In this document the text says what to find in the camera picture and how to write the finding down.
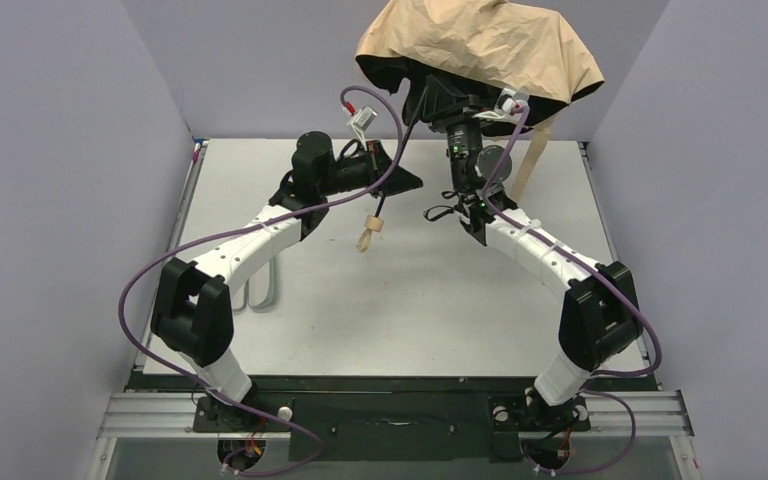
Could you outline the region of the beige patterned umbrella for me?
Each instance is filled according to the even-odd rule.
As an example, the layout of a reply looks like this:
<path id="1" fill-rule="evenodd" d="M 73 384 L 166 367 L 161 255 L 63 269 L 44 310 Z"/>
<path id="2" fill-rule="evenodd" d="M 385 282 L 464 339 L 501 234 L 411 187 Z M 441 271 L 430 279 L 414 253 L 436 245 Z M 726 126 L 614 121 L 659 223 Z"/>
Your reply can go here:
<path id="1" fill-rule="evenodd" d="M 510 1 L 390 1 L 361 36 L 355 61 L 372 85 L 390 93 L 420 74 L 527 93 L 527 115 L 516 124 L 489 122 L 482 141 L 539 133 L 605 82 L 562 14 Z"/>

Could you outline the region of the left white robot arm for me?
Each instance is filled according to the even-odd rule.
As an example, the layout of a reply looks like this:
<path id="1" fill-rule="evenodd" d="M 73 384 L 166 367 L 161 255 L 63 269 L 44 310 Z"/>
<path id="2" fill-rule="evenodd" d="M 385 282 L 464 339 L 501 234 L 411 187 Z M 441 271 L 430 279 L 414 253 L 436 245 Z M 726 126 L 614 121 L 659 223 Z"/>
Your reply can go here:
<path id="1" fill-rule="evenodd" d="M 330 196 L 366 189 L 391 197 L 423 185 L 396 165 L 380 141 L 336 157 L 331 138 L 319 131 L 298 138 L 291 165 L 246 233 L 191 261 L 172 258 L 161 271 L 150 329 L 226 404 L 243 401 L 254 387 L 231 350 L 236 291 L 319 226 Z"/>

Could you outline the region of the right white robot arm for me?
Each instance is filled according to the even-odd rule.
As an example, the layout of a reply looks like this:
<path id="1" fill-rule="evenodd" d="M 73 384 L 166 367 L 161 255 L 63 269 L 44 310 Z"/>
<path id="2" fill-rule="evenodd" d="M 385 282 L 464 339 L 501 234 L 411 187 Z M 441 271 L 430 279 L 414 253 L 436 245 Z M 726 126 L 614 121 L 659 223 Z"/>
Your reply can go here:
<path id="1" fill-rule="evenodd" d="M 522 115 L 526 97 L 503 89 L 497 100 L 490 87 L 451 74 L 429 74 L 411 90 L 405 111 L 447 140 L 454 200 L 466 233 L 534 274 L 562 301 L 559 351 L 525 392 L 530 407 L 560 407 L 571 402 L 609 359 L 643 334 L 636 316 L 634 283 L 620 262 L 601 264 L 576 253 L 530 218 L 503 186 L 512 167 L 510 145 L 485 145 L 482 129 L 492 120 Z"/>

